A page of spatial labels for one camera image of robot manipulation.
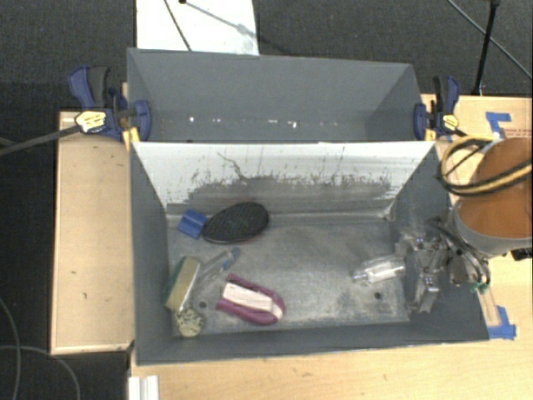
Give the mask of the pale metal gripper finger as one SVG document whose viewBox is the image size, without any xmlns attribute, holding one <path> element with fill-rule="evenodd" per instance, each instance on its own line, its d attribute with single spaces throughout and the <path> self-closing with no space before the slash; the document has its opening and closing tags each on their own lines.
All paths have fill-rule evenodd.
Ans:
<svg viewBox="0 0 533 400">
<path fill-rule="evenodd" d="M 434 276 L 422 276 L 415 285 L 414 297 L 409 308 L 414 313 L 430 313 L 440 294 L 440 287 Z"/>
</svg>

